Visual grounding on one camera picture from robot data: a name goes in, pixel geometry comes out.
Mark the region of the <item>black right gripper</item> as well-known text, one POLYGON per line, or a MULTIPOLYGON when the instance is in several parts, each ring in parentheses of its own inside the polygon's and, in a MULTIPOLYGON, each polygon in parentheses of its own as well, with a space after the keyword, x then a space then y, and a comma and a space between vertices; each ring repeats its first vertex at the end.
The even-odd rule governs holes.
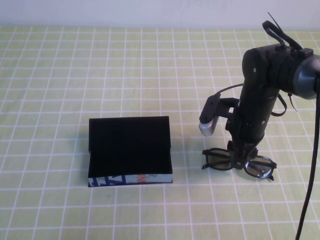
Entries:
POLYGON ((227 119, 225 129, 230 133, 231 140, 227 143, 227 150, 231 157, 233 168, 243 168, 244 163, 255 159, 258 155, 257 145, 265 135, 266 126, 258 123, 250 114, 243 114, 235 109, 227 119))

